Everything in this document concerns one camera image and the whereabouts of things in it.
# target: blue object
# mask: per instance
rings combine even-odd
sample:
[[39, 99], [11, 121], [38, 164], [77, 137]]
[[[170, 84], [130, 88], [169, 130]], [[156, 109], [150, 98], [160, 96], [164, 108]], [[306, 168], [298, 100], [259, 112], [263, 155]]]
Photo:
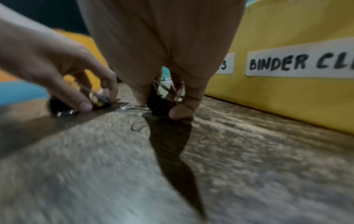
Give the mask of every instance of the blue object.
[[0, 106], [48, 98], [45, 88], [25, 81], [0, 82]]

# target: fingernail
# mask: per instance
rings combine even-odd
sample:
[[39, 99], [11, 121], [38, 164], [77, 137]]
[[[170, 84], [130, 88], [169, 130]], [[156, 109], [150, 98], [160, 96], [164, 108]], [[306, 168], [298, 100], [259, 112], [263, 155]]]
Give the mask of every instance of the fingernail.
[[92, 111], [92, 104], [91, 103], [82, 103], [79, 106], [79, 111], [86, 113]]

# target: white label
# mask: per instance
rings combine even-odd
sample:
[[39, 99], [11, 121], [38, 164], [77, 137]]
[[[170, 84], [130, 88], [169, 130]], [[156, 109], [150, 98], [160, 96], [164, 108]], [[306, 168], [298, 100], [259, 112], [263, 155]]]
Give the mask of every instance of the white label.
[[235, 53], [226, 55], [224, 61], [221, 63], [216, 74], [233, 74], [233, 66], [235, 64]]
[[246, 75], [354, 79], [354, 38], [249, 52]]

